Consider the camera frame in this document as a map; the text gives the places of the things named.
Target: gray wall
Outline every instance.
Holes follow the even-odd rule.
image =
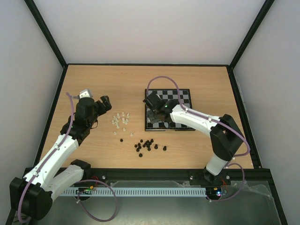
[[[62,68],[22,0],[0,3],[0,224],[9,184],[32,166]]]
[[[264,0],[35,0],[68,63],[229,64]]]
[[[300,1],[276,0],[235,69],[262,160],[299,224]]]

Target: white perforated rail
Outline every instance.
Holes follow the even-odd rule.
[[[113,187],[118,197],[206,197],[205,188],[200,187]],[[78,188],[70,187],[61,196],[77,196]],[[98,187],[95,191],[86,191],[85,196],[113,196],[111,191],[105,187]]]

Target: robotic arm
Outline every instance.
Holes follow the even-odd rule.
[[[34,176],[23,199],[22,213],[37,220],[42,219],[48,213],[53,201],[64,190],[83,177],[87,179],[90,177],[90,164],[81,160],[73,161],[64,172],[57,176],[55,174],[69,155],[90,134],[94,123],[98,123],[98,116],[105,114],[112,108],[108,96],[102,96],[100,99],[102,102],[95,102],[89,90],[80,92],[75,119],[63,144],[58,146],[67,133],[71,117],[63,126],[58,139],[45,157],[23,179],[16,177],[10,183],[12,209],[18,210],[25,186]]]
[[[153,113],[151,119],[153,121],[161,120],[164,122],[181,123],[210,136],[214,155],[206,165],[208,173],[205,174],[205,179],[210,183],[232,159],[243,143],[237,135],[214,122],[220,121],[242,135],[233,118],[227,114],[223,117],[218,117],[207,115],[188,107],[183,109],[178,100],[171,99],[167,101],[160,99],[154,92],[144,99],[144,103],[151,109]]]

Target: chessboard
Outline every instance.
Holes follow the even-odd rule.
[[[160,96],[161,99],[178,99],[178,93],[176,89],[149,89],[148,94],[155,92]],[[189,89],[180,89],[180,98],[185,106],[192,109],[192,99]],[[147,97],[147,89],[145,89],[145,98]],[[145,105],[145,131],[165,131],[165,130],[175,130],[175,131],[190,131],[195,130],[180,123],[166,123],[166,122],[155,122],[151,123],[149,117],[152,117],[152,111]]]

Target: wooden tabletop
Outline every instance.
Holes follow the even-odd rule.
[[[199,131],[144,131],[144,94],[150,79],[166,75],[181,89],[190,89],[193,109],[206,114],[231,115],[242,130],[238,110],[225,67],[163,67],[163,66],[82,66],[70,65],[60,92],[42,157],[53,146],[62,126],[70,116],[70,102],[66,92],[78,95],[89,88],[97,101],[108,95],[112,109],[98,118],[99,125],[91,130],[81,146],[65,161],[67,167],[75,159],[86,161],[95,168],[204,168],[213,155],[210,138]],[[152,82],[150,88],[172,89],[167,79]],[[130,113],[129,123],[112,124],[116,113]],[[134,145],[140,139],[150,140],[159,148],[142,148],[139,157]],[[238,153],[245,152],[242,144]],[[234,160],[243,168],[253,168],[250,156]]]

